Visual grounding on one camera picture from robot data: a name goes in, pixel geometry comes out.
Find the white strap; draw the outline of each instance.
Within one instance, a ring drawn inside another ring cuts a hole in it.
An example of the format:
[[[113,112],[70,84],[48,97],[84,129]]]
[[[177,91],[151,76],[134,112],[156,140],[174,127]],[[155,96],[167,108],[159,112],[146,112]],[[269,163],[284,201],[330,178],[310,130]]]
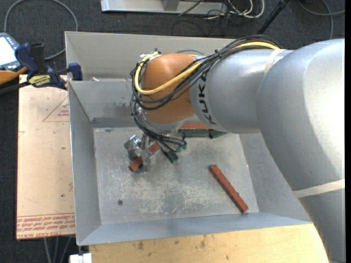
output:
[[[297,191],[294,191],[293,193],[295,194],[295,196],[297,198],[303,198],[303,197],[323,194],[323,193],[327,193],[327,192],[331,192],[331,191],[336,191],[336,190],[343,189],[343,188],[345,188],[345,178],[338,180],[338,181],[314,186],[311,188],[297,190]]]
[[[281,50],[274,50],[268,57],[267,62],[265,63],[265,68],[264,68],[264,74],[266,75],[267,72],[271,69],[271,67],[274,65],[275,58],[278,54],[283,52],[284,49]]]

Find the red wooden block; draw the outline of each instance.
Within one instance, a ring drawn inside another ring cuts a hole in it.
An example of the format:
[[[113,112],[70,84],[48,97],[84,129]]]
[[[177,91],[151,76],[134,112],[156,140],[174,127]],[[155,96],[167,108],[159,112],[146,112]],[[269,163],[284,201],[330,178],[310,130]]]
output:
[[[217,165],[212,165],[210,167],[210,172],[217,179],[218,183],[222,186],[227,195],[231,198],[231,200],[235,203],[237,208],[241,213],[244,213],[248,210],[247,204],[244,200],[239,196],[239,193],[234,189],[234,187],[230,184],[228,179],[224,176],[222,171],[218,168]]]

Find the cardboard sheet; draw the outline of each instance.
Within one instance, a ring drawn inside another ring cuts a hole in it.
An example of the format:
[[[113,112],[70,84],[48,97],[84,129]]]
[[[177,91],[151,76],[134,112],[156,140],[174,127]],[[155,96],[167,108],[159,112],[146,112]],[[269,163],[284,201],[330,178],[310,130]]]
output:
[[[68,93],[21,88],[16,238],[74,233]]]

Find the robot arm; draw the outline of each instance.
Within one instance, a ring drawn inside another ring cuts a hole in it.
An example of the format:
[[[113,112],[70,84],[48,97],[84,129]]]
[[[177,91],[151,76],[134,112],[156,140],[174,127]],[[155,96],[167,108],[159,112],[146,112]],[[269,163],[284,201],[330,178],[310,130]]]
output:
[[[262,132],[330,259],[346,261],[344,39],[294,51],[239,39],[210,56],[155,53],[139,67],[133,113],[152,139],[176,150],[193,113],[211,129]]]

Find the dark gray carpet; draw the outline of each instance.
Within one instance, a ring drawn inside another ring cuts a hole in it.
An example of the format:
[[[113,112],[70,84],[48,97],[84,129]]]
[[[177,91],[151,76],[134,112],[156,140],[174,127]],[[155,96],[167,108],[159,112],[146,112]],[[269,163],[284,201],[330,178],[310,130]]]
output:
[[[17,0],[0,0],[0,32],[5,14]],[[209,22],[198,16],[171,14],[102,13],[101,0],[59,0],[77,16],[80,31],[118,32],[145,35],[201,36],[238,38],[257,33],[280,0],[265,0],[264,14],[254,20],[241,17],[233,21]],[[308,9],[327,13],[320,1],[303,3]],[[345,0],[326,0],[330,11],[345,8]],[[333,17],[332,38],[345,37],[345,15]],[[50,1],[26,1],[11,12],[7,32],[19,43],[46,45],[46,55],[52,55],[64,47],[64,31],[75,29],[70,14]],[[328,16],[311,14],[302,9],[297,0],[291,0],[265,34],[273,37],[283,48],[297,49],[303,45],[326,40],[330,36],[331,20]],[[65,56],[55,60],[58,69],[65,67]],[[15,81],[5,84],[8,87]],[[15,239],[16,216],[16,166],[17,166],[18,93],[0,96],[0,262],[47,262],[43,241],[17,241]],[[55,239],[49,239],[54,253]],[[61,255],[67,238],[61,238],[58,254]],[[67,255],[77,253],[71,241]]]

